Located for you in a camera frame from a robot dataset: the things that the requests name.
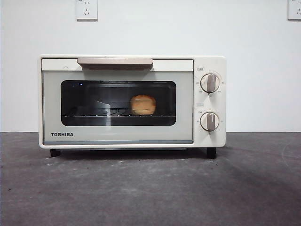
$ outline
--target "oven handle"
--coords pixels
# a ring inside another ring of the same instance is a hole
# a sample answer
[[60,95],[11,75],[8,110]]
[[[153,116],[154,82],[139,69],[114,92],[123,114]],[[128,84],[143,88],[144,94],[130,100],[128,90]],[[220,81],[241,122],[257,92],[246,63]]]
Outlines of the oven handle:
[[150,70],[153,60],[148,58],[78,58],[77,63],[90,70]]

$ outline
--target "glass window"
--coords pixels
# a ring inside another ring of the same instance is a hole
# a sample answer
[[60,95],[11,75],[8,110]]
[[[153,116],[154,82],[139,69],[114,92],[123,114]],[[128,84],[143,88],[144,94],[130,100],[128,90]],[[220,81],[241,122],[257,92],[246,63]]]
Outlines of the glass window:
[[173,81],[63,81],[65,126],[170,126],[176,121]]

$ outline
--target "control panel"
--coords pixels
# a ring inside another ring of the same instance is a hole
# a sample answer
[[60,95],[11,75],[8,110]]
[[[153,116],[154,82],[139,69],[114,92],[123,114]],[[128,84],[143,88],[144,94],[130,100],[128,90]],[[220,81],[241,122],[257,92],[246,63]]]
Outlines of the control panel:
[[221,56],[194,60],[194,144],[220,147],[226,142],[226,60]]

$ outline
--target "toshiba logo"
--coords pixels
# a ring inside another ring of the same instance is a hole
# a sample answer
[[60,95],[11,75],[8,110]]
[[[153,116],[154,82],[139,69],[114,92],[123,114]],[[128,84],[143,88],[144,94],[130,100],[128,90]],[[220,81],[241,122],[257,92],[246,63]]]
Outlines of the toshiba logo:
[[72,137],[73,133],[51,133],[53,137]]

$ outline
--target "wire rack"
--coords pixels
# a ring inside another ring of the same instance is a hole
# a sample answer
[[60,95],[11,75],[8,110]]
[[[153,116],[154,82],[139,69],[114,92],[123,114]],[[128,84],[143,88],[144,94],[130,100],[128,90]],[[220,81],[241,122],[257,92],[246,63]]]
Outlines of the wire rack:
[[95,114],[80,115],[62,115],[62,117],[172,117],[172,115],[149,114],[132,115],[130,108],[98,108],[94,110]]

